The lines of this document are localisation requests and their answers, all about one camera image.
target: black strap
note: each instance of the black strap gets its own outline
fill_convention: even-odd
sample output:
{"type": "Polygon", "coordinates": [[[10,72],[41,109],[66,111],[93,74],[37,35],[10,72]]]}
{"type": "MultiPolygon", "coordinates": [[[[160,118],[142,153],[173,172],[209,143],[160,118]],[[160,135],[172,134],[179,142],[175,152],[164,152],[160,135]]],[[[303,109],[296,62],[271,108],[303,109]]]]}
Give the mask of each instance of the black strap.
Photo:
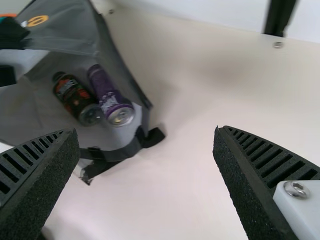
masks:
{"type": "Polygon", "coordinates": [[[0,49],[25,49],[23,39],[30,33],[13,17],[6,17],[0,23],[0,49]]]}
{"type": "Polygon", "coordinates": [[[141,149],[150,148],[161,142],[166,136],[159,128],[153,128],[145,137],[143,129],[138,127],[133,140],[126,146],[104,151],[98,147],[80,148],[80,158],[91,159],[93,164],[84,168],[84,176],[88,184],[90,179],[114,167],[125,159],[136,155],[141,149]]]}

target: bolt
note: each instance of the bolt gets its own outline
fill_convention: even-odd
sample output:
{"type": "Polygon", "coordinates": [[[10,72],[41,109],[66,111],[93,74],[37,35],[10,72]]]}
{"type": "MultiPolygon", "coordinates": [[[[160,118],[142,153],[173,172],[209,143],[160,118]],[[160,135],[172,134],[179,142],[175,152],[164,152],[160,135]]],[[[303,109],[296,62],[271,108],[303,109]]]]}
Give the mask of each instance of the bolt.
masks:
{"type": "Polygon", "coordinates": [[[282,41],[276,41],[275,43],[273,43],[273,47],[275,49],[281,49],[284,46],[284,43],[282,41]]]}
{"type": "Polygon", "coordinates": [[[297,181],[286,181],[283,184],[284,191],[297,199],[307,199],[310,197],[310,190],[297,181]]]}

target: white wall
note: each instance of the white wall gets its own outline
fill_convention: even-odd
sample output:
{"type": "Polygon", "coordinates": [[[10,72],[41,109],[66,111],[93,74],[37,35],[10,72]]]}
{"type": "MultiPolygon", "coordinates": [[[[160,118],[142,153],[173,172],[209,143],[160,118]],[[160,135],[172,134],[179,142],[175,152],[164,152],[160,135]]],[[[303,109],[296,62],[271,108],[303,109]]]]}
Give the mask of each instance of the white wall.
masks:
{"type": "Polygon", "coordinates": [[[116,3],[228,27],[261,32],[269,0],[114,0],[116,3]]]}
{"type": "Polygon", "coordinates": [[[295,10],[286,37],[320,43],[320,1],[300,0],[295,10]]]}
{"type": "Polygon", "coordinates": [[[31,0],[1,0],[0,14],[19,13],[31,0]]]}

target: energy drink can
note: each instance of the energy drink can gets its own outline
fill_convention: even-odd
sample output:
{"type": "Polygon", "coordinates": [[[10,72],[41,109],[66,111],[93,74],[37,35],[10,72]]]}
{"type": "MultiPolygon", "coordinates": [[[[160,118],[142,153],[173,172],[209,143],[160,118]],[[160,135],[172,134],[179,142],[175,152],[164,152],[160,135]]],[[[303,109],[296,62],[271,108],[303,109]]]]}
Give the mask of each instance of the energy drink can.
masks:
{"type": "Polygon", "coordinates": [[[53,94],[82,125],[92,126],[101,120],[101,109],[96,98],[74,75],[59,71],[53,75],[52,80],[55,82],[53,94]]]}
{"type": "Polygon", "coordinates": [[[135,116],[134,106],[114,87],[104,69],[95,64],[89,68],[87,74],[107,121],[114,127],[131,123],[135,116]]]}

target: black foam pad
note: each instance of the black foam pad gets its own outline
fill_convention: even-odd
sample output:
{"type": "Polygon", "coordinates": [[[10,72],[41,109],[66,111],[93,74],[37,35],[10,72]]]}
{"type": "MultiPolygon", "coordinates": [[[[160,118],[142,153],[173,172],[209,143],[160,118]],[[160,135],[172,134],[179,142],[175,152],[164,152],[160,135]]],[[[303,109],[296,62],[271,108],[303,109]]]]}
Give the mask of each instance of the black foam pad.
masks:
{"type": "Polygon", "coordinates": [[[0,169],[2,181],[9,188],[6,193],[1,192],[1,197],[14,191],[0,207],[0,240],[35,240],[79,161],[76,130],[64,130],[37,138],[1,155],[5,155],[0,159],[2,166],[9,161],[15,168],[18,165],[21,168],[15,171],[10,169],[16,179],[12,183],[6,180],[8,172],[0,169]]]}
{"type": "Polygon", "coordinates": [[[306,178],[311,169],[308,178],[317,176],[317,166],[274,143],[229,126],[215,129],[213,156],[250,240],[298,240],[273,201],[275,181],[297,177],[299,161],[303,165],[298,167],[305,167],[301,178],[306,178]],[[287,155],[292,156],[291,162],[283,161],[287,155]]]}

